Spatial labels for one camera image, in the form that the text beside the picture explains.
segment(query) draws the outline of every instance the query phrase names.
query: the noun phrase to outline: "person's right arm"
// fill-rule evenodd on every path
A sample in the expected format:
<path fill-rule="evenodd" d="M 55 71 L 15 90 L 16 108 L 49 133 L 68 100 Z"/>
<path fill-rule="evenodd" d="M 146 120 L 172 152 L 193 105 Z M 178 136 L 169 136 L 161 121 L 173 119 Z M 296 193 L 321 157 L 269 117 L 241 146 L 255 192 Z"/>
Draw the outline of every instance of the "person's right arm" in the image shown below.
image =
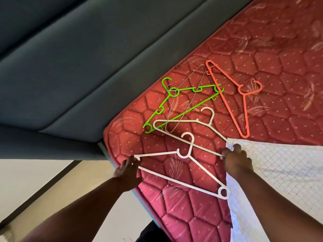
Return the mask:
<path fill-rule="evenodd" d="M 323 241 L 323 225 L 259 177 L 239 144 L 222 154 L 225 170 L 239 183 L 271 242 Z"/>

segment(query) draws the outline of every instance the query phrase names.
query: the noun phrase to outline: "person's left hand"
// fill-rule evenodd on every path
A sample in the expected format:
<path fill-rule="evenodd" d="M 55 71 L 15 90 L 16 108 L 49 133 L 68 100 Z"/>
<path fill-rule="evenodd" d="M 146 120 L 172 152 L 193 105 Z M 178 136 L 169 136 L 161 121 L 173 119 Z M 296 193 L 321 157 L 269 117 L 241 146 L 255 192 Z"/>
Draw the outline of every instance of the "person's left hand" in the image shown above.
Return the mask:
<path fill-rule="evenodd" d="M 124 160 L 121 166 L 115 170 L 113 177 L 119 179 L 122 191 L 132 190 L 143 181 L 142 177 L 137 177 L 139 165 L 140 161 L 135 160 L 132 155 L 127 160 Z"/>

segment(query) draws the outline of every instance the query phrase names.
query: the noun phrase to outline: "white cloth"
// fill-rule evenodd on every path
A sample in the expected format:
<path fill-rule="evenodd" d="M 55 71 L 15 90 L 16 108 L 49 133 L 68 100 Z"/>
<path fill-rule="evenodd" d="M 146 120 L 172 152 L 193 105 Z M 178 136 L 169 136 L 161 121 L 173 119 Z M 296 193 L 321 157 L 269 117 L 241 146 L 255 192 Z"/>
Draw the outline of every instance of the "white cloth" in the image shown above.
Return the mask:
<path fill-rule="evenodd" d="M 281 195 L 323 223 L 323 147 L 269 144 L 240 139 L 255 172 Z M 227 174 L 231 242 L 269 242 L 239 184 Z"/>

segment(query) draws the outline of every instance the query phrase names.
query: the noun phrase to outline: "quilted mattress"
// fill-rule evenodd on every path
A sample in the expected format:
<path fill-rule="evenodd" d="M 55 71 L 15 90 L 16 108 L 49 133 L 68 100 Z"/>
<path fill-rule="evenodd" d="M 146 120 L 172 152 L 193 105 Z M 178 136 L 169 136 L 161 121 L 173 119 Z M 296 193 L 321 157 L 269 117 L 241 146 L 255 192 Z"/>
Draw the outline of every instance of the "quilted mattress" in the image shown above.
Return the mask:
<path fill-rule="evenodd" d="M 205 73 L 205 66 L 200 66 L 207 60 L 214 61 L 236 82 L 244 84 L 245 91 L 257 90 L 254 80 L 263 85 L 260 93 L 246 98 L 249 140 L 322 145 L 322 6 L 323 0 L 254 0 L 115 117 L 104 130 L 111 158 L 120 165 L 133 154 L 177 148 L 186 151 L 188 144 L 153 131 L 150 124 L 156 119 L 174 118 L 197 104 L 199 106 L 184 114 L 183 120 L 198 118 L 208 122 L 210 113 L 201 112 L 208 106 L 215 111 L 212 123 L 215 129 L 225 137 L 241 138 L 212 86 L 203 87 L 197 93 L 182 90 L 165 101 L 166 90 L 171 87 L 213 85 L 212 78 Z M 218 70 L 213 74 L 221 84 L 234 117 L 243 126 L 242 97 L 236 86 Z M 154 114 L 161 112 L 161 106 L 164 107 L 162 113 Z M 220 152 L 225 146 L 222 138 L 197 123 L 168 123 L 167 130 L 174 130 L 172 134 L 177 136 L 191 132 L 195 144 L 212 151 Z M 225 171 L 216 155 L 193 147 L 192 156 L 225 183 Z M 194 162 L 176 155 L 144 157 L 142 166 L 212 192 L 219 188 L 219 184 Z M 144 171 L 138 175 L 144 182 L 136 191 L 173 241 L 230 241 L 232 224 L 226 200 Z"/>

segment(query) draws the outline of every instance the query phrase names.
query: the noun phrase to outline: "forearm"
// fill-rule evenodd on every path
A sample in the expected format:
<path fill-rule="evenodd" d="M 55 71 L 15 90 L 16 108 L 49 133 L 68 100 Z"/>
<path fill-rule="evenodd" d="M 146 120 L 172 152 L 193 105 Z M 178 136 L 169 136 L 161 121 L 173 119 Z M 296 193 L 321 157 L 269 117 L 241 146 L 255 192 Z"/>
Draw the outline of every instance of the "forearm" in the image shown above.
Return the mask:
<path fill-rule="evenodd" d="M 111 178 L 46 219 L 21 242 L 91 242 L 121 194 L 118 178 Z"/>
<path fill-rule="evenodd" d="M 253 171 L 236 178 L 271 242 L 322 241 L 323 225 L 284 198 Z"/>

